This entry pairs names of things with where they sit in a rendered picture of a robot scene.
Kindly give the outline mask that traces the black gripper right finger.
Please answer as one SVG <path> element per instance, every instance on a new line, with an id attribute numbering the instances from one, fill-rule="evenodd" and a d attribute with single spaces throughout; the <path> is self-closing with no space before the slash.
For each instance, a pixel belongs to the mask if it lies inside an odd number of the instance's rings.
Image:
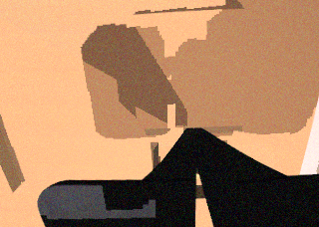
<path id="1" fill-rule="evenodd" d="M 194 131 L 213 227 L 299 227 L 319 220 L 319 174 L 285 175 L 202 127 Z"/>

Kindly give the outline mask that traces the tan square puzzle board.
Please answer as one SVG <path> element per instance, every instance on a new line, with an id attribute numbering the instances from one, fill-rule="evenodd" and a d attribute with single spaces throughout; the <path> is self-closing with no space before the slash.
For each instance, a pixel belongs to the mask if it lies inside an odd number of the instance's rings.
<path id="1" fill-rule="evenodd" d="M 319 0 L 0 0 L 0 227 L 66 179 L 143 179 L 202 127 L 299 174 Z"/>

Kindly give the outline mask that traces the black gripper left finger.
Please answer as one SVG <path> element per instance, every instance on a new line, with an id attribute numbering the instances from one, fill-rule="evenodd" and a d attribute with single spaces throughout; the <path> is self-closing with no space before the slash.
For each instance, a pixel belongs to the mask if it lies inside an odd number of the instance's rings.
<path id="1" fill-rule="evenodd" d="M 45 227 L 195 227 L 197 136 L 186 128 L 143 179 L 58 181 L 41 191 Z"/>

